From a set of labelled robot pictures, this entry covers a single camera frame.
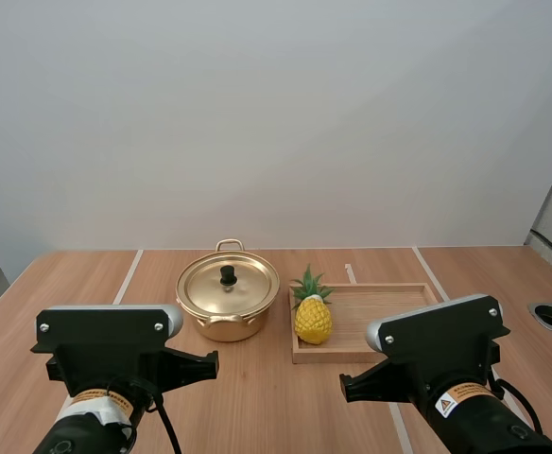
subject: yellow pineapple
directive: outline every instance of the yellow pineapple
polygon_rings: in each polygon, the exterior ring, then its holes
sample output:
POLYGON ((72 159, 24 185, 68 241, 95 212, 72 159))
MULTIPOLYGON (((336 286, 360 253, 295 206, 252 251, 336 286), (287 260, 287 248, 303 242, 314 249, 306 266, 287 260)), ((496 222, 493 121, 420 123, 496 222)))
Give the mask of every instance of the yellow pineapple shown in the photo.
POLYGON ((320 277, 322 274, 313 277, 308 265, 303 280, 295 279, 302 286, 293 288, 295 297, 301 301, 293 307, 297 309, 295 332, 303 341, 316 345, 329 339, 333 331, 331 311, 326 306, 328 302, 324 301, 333 289, 320 286, 320 277))

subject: yellow warning sticker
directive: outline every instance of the yellow warning sticker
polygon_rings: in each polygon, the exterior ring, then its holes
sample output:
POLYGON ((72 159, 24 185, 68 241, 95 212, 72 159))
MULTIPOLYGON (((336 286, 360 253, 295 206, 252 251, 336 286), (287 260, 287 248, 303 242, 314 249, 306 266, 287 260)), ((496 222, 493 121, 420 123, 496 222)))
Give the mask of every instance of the yellow warning sticker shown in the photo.
MULTIPOLYGON (((82 393, 78 393, 73 399, 72 403, 76 404, 77 402, 84 402, 85 400, 97 399, 98 397, 106 397, 106 390, 87 390, 82 393)), ((125 397, 121 394, 114 393, 110 391, 110 399, 114 402, 120 409, 127 415, 128 418, 131 418, 133 413, 133 406, 125 397)))
POLYGON ((461 383, 453 386, 448 393, 460 404, 462 401, 477 395, 492 395, 490 391, 477 383, 461 383))
POLYGON ((447 418, 458 404, 477 395, 492 395, 490 391, 477 383, 461 383, 453 386, 450 390, 440 396, 436 401, 436 409, 447 418))

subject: screw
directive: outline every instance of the screw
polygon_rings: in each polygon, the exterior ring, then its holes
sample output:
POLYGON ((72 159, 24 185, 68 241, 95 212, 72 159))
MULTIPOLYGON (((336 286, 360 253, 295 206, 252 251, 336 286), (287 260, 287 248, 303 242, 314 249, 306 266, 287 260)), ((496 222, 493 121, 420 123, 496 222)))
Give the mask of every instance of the screw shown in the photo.
POLYGON ((526 438, 528 438, 528 431, 520 426, 509 427, 509 432, 518 437, 520 440, 525 440, 526 438))
POLYGON ((50 454, 68 454, 72 452, 72 448, 73 446, 70 440, 62 440, 53 446, 53 449, 49 452, 50 454))

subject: metal pot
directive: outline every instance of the metal pot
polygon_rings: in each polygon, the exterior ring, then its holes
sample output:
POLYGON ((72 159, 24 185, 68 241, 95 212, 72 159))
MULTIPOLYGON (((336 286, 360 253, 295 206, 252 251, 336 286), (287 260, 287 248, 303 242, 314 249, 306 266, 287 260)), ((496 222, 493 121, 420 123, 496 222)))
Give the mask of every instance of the metal pot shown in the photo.
POLYGON ((183 310, 196 318, 200 334, 214 341, 241 341, 264 326, 279 286, 278 272, 266 259, 245 252, 237 239, 224 239, 214 253, 183 271, 177 298, 183 310), (222 251, 229 243, 240 251, 222 251))

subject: wooden table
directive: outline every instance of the wooden table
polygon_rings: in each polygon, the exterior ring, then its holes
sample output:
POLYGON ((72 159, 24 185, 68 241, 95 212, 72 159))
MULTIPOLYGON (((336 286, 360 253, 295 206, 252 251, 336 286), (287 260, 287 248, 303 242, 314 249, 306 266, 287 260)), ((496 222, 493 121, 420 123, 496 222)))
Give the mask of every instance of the wooden table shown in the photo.
MULTIPOLYGON (((165 395, 184 453, 447 452, 410 405, 400 405, 406 438, 399 437, 389 404, 345 403, 338 375, 356 375, 369 365, 291 363, 285 287, 307 263, 325 271, 325 282, 349 282, 349 264, 358 283, 427 282, 438 295, 415 251, 257 253, 282 280, 265 329, 227 344, 204 339, 187 323, 168 343, 197 355, 219 350, 217 380, 165 395)), ((552 438, 552 332, 526 310, 529 303, 552 302, 552 269, 525 247, 417 253, 440 281, 442 297, 484 292, 499 299, 512 333, 500 340, 503 361, 497 371, 525 394, 552 438)), ((66 397, 62 383, 47 379, 47 357, 28 351, 35 343, 32 326, 39 311, 63 304, 175 304, 180 272, 203 254, 144 251, 141 259, 137 253, 139 263, 136 251, 52 253, 37 259, 0 299, 0 453, 32 452, 66 397)), ((144 417, 139 432, 134 452, 171 452, 156 413, 144 417)))

